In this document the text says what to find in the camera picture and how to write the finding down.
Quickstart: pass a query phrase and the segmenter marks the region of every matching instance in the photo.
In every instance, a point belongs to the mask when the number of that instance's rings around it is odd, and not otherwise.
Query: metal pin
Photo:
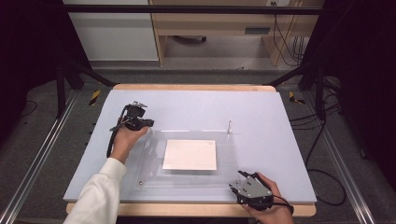
[[[142,103],[139,103],[139,102],[137,102],[137,101],[134,101],[134,102],[132,103],[132,105],[139,106],[139,107],[147,107],[146,105],[143,105]]]
[[[227,134],[230,134],[233,130],[231,130],[231,121],[228,122]]]

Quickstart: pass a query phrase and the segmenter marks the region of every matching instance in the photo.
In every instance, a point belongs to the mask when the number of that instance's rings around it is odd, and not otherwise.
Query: wooden table edge
[[[69,214],[75,203],[68,203]],[[312,217],[317,208],[314,203],[293,204],[294,217]],[[120,203],[122,217],[251,217],[237,203]]]
[[[118,84],[113,90],[141,91],[276,91],[273,86],[206,84]]]

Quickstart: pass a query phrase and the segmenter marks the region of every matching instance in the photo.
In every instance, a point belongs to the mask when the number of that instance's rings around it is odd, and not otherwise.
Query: white cabinet
[[[147,0],[64,0],[65,4],[147,5]],[[90,61],[158,61],[148,13],[69,13]]]

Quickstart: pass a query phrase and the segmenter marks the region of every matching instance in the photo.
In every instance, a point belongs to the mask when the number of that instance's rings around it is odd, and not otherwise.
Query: white paper sheet
[[[165,170],[217,170],[214,140],[176,140],[166,143]]]

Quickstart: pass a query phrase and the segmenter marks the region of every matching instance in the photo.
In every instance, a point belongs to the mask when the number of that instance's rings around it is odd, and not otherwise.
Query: white tabletop
[[[92,133],[64,199],[75,202],[87,180],[106,160],[113,127],[125,105],[148,106],[144,119],[154,119],[153,131],[226,130],[232,121],[233,147],[239,170],[260,171],[275,180],[290,203],[313,204],[316,197],[278,92],[113,90]],[[144,139],[136,147],[143,150]],[[122,202],[235,203],[228,188],[139,188],[136,181],[139,150],[126,162]]]

